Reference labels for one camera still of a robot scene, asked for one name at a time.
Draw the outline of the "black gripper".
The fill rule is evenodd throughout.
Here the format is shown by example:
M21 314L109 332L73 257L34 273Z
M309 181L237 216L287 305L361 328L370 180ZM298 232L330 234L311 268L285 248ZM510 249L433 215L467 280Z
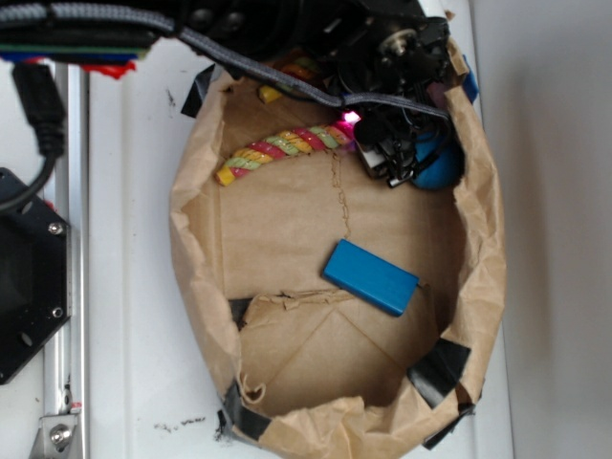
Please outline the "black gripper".
M355 102L361 143L410 140L447 121L425 111L425 89L445 79L449 67L448 20L427 1L317 1L315 55L329 69L334 96L376 93L404 98L412 107Z

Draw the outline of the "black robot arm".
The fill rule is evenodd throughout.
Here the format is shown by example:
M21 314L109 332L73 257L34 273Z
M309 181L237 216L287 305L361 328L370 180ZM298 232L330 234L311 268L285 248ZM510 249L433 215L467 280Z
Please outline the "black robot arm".
M428 1L5 1L1 54L122 65L160 38L182 41L235 75L272 82L307 100L395 120L449 125L418 89L446 76L449 25ZM332 70L318 90L263 65L301 49Z

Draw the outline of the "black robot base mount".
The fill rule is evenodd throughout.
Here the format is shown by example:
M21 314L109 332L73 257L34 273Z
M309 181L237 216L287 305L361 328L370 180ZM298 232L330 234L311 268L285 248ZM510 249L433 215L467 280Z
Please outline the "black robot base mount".
M1 384L11 382L70 316L70 224L40 190L1 217Z

